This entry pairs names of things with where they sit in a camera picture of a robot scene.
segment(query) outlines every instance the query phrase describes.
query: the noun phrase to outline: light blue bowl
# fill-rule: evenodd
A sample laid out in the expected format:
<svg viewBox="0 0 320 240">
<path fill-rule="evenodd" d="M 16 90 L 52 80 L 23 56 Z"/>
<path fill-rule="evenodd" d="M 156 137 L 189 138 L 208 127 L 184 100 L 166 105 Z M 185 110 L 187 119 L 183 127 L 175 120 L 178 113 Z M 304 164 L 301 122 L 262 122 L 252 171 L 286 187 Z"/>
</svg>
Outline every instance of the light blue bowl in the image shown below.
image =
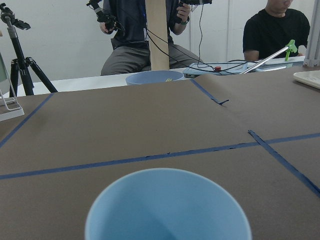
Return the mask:
<svg viewBox="0 0 320 240">
<path fill-rule="evenodd" d="M 178 71 L 159 70 L 159 71 L 143 71 L 126 77 L 127 85 L 155 84 L 163 83 L 167 79 L 172 81 L 181 80 L 184 74 Z"/>
<path fill-rule="evenodd" d="M 85 240 L 251 240 L 237 201 L 213 181 L 180 169 L 128 174 L 94 201 Z"/>
</svg>

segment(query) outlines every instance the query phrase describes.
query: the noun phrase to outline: green clamp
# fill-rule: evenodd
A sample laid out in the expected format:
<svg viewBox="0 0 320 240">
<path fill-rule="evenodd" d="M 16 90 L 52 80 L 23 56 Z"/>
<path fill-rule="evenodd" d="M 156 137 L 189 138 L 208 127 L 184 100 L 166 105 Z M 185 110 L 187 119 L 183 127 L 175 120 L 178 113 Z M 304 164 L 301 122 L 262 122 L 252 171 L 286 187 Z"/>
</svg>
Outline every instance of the green clamp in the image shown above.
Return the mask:
<svg viewBox="0 0 320 240">
<path fill-rule="evenodd" d="M 290 42 L 287 45 L 285 45 L 286 47 L 288 47 L 288 49 L 286 50 L 285 61 L 288 61 L 290 53 L 296 53 L 298 51 L 295 42 L 295 40 L 290 40 Z"/>
</svg>

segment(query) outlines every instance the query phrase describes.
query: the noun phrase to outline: wooden post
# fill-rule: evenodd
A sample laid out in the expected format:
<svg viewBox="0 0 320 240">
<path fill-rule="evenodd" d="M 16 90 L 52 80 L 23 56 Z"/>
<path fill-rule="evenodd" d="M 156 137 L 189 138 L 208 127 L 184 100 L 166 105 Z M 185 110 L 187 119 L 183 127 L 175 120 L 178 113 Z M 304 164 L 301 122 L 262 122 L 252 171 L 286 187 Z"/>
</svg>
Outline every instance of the wooden post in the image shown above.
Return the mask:
<svg viewBox="0 0 320 240">
<path fill-rule="evenodd" d="M 147 28 L 168 42 L 166 0 L 145 0 Z M 148 32 L 150 38 L 166 54 L 168 44 Z M 169 57 L 161 52 L 149 39 L 151 70 L 169 70 Z"/>
</svg>

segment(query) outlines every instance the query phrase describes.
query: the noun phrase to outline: navy shirt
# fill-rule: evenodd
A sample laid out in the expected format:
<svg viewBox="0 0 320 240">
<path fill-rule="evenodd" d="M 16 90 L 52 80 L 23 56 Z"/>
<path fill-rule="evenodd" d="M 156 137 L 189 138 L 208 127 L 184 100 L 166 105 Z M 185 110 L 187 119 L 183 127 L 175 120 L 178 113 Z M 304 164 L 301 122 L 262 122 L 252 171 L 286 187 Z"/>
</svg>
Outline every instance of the navy shirt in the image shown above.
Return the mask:
<svg viewBox="0 0 320 240">
<path fill-rule="evenodd" d="M 166 22 L 168 42 L 173 43 L 170 30 L 173 29 L 177 16 L 179 0 L 166 0 Z M 116 17 L 125 32 L 118 30 L 111 40 L 113 48 L 121 45 L 147 47 L 144 27 L 146 26 L 145 0 L 104 0 L 103 10 Z"/>
</svg>

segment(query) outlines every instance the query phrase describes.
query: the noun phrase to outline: gray pants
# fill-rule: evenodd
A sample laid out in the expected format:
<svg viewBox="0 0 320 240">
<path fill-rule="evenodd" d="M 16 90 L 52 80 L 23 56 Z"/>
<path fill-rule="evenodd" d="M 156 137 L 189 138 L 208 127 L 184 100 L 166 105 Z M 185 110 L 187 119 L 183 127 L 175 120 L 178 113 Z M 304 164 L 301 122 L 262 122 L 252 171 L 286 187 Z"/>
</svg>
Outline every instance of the gray pants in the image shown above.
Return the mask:
<svg viewBox="0 0 320 240">
<path fill-rule="evenodd" d="M 168 50 L 170 69 L 186 68 L 199 60 L 197 55 L 179 45 L 169 43 Z M 119 46 L 105 61 L 101 76 L 148 71 L 151 70 L 150 65 L 149 49 Z"/>
</svg>

